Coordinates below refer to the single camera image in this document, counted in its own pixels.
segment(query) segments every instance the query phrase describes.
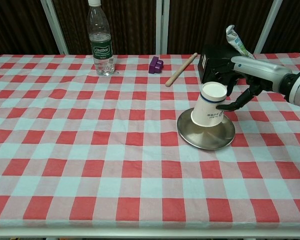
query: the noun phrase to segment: white paper cup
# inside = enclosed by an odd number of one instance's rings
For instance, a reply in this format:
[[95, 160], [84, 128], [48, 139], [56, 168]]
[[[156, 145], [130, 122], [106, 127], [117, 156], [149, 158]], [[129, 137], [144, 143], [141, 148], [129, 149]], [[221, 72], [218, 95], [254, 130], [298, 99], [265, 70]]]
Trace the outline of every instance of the white paper cup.
[[216, 106], [226, 100], [227, 88], [219, 82], [203, 84], [198, 100], [191, 113], [192, 121], [202, 127], [212, 127], [221, 123], [224, 112]]

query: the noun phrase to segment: dark curtain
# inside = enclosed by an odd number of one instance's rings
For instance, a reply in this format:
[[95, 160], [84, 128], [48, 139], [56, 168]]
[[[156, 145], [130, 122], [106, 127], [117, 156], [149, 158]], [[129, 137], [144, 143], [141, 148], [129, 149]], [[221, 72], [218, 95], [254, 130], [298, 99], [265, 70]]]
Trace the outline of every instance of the dark curtain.
[[253, 53], [272, 0], [171, 0], [169, 54], [200, 53], [206, 44], [226, 45], [226, 27], [233, 24]]
[[263, 53], [300, 53], [300, 0], [284, 0]]
[[59, 54], [40, 0], [0, 0], [1, 54]]
[[[114, 54], [154, 54], [156, 0], [103, 0]], [[87, 0], [53, 0], [70, 54], [91, 54]]]

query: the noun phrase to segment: robotic hand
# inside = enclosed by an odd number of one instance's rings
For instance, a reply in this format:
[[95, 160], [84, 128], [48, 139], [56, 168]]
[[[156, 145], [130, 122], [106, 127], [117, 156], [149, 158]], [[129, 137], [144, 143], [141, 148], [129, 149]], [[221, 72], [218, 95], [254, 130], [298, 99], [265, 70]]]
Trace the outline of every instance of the robotic hand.
[[284, 95], [287, 102], [300, 106], [300, 72], [293, 74], [289, 68], [245, 56], [224, 59], [208, 70], [203, 83], [219, 82], [227, 86], [227, 96], [232, 93], [238, 78], [246, 78], [249, 88], [236, 101], [222, 104], [216, 108], [221, 111], [234, 111], [243, 107], [262, 90]]

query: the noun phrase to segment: purple toy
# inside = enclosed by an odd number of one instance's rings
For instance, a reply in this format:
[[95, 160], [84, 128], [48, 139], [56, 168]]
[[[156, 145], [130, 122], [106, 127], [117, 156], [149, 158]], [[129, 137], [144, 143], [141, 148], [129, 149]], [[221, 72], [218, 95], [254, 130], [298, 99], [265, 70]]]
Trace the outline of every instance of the purple toy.
[[149, 65], [149, 73], [161, 73], [162, 68], [164, 67], [164, 61], [159, 60], [157, 56], [154, 56]]

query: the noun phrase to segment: metal plate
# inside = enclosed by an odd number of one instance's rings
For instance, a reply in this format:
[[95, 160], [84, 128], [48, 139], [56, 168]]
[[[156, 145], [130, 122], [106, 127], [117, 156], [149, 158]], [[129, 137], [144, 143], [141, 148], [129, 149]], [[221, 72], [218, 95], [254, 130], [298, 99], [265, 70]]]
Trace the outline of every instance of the metal plate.
[[193, 108], [184, 111], [177, 120], [177, 128], [181, 137], [189, 144], [204, 150], [216, 150], [229, 145], [235, 137], [235, 126], [223, 115], [222, 122], [216, 126], [204, 127], [191, 120]]

